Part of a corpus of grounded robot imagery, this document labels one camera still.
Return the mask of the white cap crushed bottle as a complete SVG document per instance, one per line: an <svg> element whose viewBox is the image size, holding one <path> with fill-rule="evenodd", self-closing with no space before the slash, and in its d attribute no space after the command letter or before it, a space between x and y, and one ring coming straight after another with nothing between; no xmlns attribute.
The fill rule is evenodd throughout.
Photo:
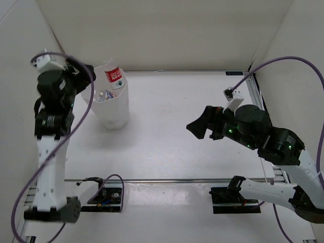
<svg viewBox="0 0 324 243"><path fill-rule="evenodd" d="M115 97L116 97L116 95L113 92L111 92L109 90L103 90L103 91L99 92L98 102L104 102L104 101L113 99Z"/></svg>

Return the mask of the red label plastic bottle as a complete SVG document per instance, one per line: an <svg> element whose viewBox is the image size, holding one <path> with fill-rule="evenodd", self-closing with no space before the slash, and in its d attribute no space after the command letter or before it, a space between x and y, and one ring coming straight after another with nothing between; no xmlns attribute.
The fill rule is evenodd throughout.
<svg viewBox="0 0 324 243"><path fill-rule="evenodd" d="M125 86L121 70L113 58L104 61L103 67L105 75L113 90L118 90Z"/></svg>

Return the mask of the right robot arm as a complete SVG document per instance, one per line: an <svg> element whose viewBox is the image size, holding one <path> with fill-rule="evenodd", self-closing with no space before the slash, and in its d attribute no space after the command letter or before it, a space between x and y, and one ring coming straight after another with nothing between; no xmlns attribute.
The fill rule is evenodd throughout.
<svg viewBox="0 0 324 243"><path fill-rule="evenodd" d="M221 202L244 204L261 200L285 207L308 222L323 223L323 188L315 162L294 132L271 124L267 111L252 104L236 111L206 106L202 115L186 128L198 139L210 130L212 140L228 138L255 150L258 157L283 170L293 181L270 185L234 176L225 189L211 190Z"/></svg>

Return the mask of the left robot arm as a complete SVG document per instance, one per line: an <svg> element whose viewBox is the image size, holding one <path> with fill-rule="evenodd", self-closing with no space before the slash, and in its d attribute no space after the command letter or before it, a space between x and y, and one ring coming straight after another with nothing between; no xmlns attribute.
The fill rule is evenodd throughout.
<svg viewBox="0 0 324 243"><path fill-rule="evenodd" d="M75 223L82 204L65 194L65 161L69 139L75 130L73 107L76 96L96 79L91 65L67 57L65 64L46 53L33 58L38 71L34 135L38 148L38 175L32 206L24 212L29 221Z"/></svg>

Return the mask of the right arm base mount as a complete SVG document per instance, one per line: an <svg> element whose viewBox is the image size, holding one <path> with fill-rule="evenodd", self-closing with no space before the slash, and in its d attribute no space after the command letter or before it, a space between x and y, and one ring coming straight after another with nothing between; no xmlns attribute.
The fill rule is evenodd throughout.
<svg viewBox="0 0 324 243"><path fill-rule="evenodd" d="M257 199L245 199L227 187L211 187L213 214L258 214L261 213Z"/></svg>

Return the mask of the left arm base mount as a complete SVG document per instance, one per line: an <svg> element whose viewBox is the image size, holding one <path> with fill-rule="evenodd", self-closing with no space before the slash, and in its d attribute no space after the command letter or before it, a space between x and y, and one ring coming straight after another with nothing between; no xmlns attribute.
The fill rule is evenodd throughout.
<svg viewBox="0 0 324 243"><path fill-rule="evenodd" d="M121 183L106 184L99 195L82 206L82 212L121 213L124 207L124 186Z"/></svg>

